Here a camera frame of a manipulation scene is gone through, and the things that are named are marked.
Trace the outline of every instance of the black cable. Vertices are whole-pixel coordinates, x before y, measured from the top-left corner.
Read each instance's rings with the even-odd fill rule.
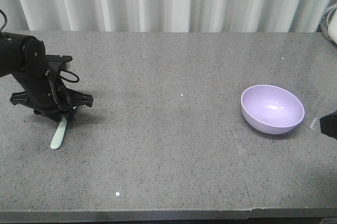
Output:
[[[77,82],[79,82],[80,77],[78,77],[75,73],[71,72],[70,70],[61,70],[61,71],[73,75],[76,78],[76,80],[71,80],[71,79],[65,78],[61,74],[59,74],[59,76],[60,76],[61,79],[65,80],[65,81],[68,81],[70,83],[77,83]]]
[[[4,19],[5,19],[5,23],[4,25],[2,25],[2,27],[0,28],[0,33],[1,31],[4,29],[4,27],[7,25],[7,16],[6,14],[0,9],[0,13],[4,16]]]
[[[64,94],[67,102],[68,102],[68,106],[63,106],[61,104],[61,102],[58,100],[57,98],[57,93],[56,93],[56,90],[55,90],[55,84],[54,84],[54,80],[53,80],[53,77],[50,75],[50,74],[47,74],[47,78],[48,78],[48,81],[49,81],[49,84],[51,86],[51,91],[52,91],[52,95],[53,95],[53,98],[54,98],[54,101],[55,103],[57,104],[57,106],[63,110],[63,111],[68,111],[72,108],[72,101],[71,101],[71,98],[64,86],[64,84],[62,83],[62,85],[60,85],[60,90],[62,90],[62,93]]]

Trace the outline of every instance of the black robotic arm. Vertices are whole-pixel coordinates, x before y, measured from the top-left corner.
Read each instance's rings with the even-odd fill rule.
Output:
[[[54,121],[63,117],[71,121],[74,108],[92,107],[93,97],[65,87],[63,80],[76,83],[79,77],[67,70],[71,56],[46,55],[44,43],[34,36],[2,32],[0,28],[0,77],[12,74],[25,91],[13,93],[10,101],[32,108],[35,114]],[[61,76],[68,72],[76,77],[69,80]]]

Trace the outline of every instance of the white curtain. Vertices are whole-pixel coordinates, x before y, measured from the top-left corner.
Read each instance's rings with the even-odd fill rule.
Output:
[[[314,32],[329,1],[0,0],[0,9],[7,30]]]

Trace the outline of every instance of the purple bowl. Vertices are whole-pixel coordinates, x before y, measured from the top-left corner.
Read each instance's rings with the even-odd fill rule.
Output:
[[[257,85],[241,96],[244,118],[255,129],[272,135],[286,133],[304,118],[304,107],[291,92],[277,86]]]

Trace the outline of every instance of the countertop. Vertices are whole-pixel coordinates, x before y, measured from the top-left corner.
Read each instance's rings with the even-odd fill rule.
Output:
[[[71,55],[92,94],[51,150],[57,123],[9,102],[0,80],[0,222],[337,216],[337,50],[318,33],[18,32]],[[306,115],[253,129],[249,86],[283,87]]]

